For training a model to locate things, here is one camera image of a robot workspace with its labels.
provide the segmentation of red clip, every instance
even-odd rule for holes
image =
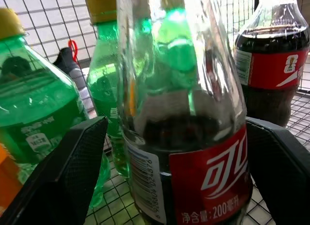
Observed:
[[[78,64],[78,46],[74,40],[68,41],[68,47],[70,47],[71,51],[73,51],[73,61]]]

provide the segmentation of bottle cap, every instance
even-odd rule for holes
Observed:
[[[0,39],[25,33],[18,16],[12,9],[0,8],[0,24]]]
[[[161,0],[163,9],[184,8],[184,0]]]
[[[116,20],[116,0],[86,0],[92,24]]]

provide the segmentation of coca-cola bottle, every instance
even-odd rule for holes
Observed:
[[[286,126],[309,44],[297,0],[260,0],[235,42],[248,116]]]
[[[118,0],[119,113],[148,224],[240,224],[246,108],[216,0]]]

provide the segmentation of metal grid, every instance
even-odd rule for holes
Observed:
[[[117,173],[110,151],[107,155],[111,166],[111,179],[104,184],[102,203],[88,211],[84,225],[145,225],[135,208],[128,182]],[[266,203],[254,183],[252,199],[243,225],[274,224]]]
[[[233,48],[237,33],[253,13],[254,0],[219,0],[219,3]],[[77,60],[81,68],[89,66],[97,36],[90,25],[85,0],[0,0],[0,6],[15,10],[28,34],[28,44],[50,62],[56,60],[59,50],[67,47],[72,39],[77,43]],[[87,76],[87,69],[83,69],[83,73]],[[310,62],[306,64],[299,92],[292,103],[288,129],[310,150]],[[106,140],[108,154],[110,148],[110,142]],[[144,224],[130,197],[128,183],[117,174],[113,162],[110,164],[112,177],[104,185],[105,200],[89,211],[85,224]],[[244,225],[256,224],[275,223],[255,186]]]

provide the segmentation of sprite bottle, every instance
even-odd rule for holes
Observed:
[[[128,178],[124,140],[117,110],[117,46],[116,0],[86,0],[92,24],[97,27],[98,40],[90,65],[87,85],[99,116],[108,117],[107,134],[112,143],[116,170]]]
[[[91,200],[91,203],[89,204],[89,208],[94,208],[98,206],[102,200],[103,200],[103,184],[110,178],[111,176],[111,171],[110,171],[110,163],[108,161],[107,156],[105,153],[102,154],[102,159],[101,159],[101,166],[100,166],[100,171],[99,171],[99,176],[98,180],[96,183],[96,186],[93,190],[93,197]]]
[[[0,23],[0,145],[24,183],[88,115],[72,80],[26,44],[14,11],[1,8]]]

